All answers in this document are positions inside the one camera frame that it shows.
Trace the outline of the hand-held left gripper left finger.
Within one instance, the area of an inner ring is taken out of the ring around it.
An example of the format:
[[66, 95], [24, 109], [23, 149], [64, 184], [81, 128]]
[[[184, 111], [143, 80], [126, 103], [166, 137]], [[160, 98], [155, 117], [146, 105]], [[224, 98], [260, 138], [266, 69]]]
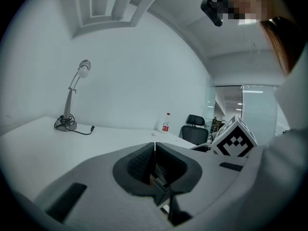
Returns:
[[150, 183], [154, 143], [92, 157], [49, 184], [35, 204], [76, 231], [165, 231], [170, 223]]

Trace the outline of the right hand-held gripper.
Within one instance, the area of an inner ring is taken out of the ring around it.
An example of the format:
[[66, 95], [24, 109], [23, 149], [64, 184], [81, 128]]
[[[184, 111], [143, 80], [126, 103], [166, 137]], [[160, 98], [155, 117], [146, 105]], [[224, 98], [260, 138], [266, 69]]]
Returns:
[[248, 157], [256, 146], [251, 129], [235, 115], [219, 129], [211, 144], [204, 143], [192, 150], [231, 157]]

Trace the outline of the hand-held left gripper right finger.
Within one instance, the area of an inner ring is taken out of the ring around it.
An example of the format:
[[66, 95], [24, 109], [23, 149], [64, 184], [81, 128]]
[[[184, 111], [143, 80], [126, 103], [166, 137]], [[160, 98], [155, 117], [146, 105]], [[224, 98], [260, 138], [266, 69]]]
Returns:
[[232, 184], [246, 158], [191, 149], [170, 143], [156, 143], [156, 164], [169, 185], [168, 220], [174, 226], [196, 220]]

